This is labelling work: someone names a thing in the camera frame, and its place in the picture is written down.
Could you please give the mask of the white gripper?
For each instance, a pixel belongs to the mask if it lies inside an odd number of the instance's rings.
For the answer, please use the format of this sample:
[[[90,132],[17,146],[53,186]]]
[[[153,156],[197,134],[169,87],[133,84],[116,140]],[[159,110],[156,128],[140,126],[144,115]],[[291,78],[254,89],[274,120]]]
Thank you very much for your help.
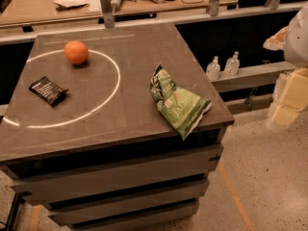
[[[277,51],[284,47],[286,62],[308,67],[308,5],[303,6],[288,27],[267,38],[263,47]],[[269,105],[268,128],[287,128],[308,106],[308,69],[281,73]]]

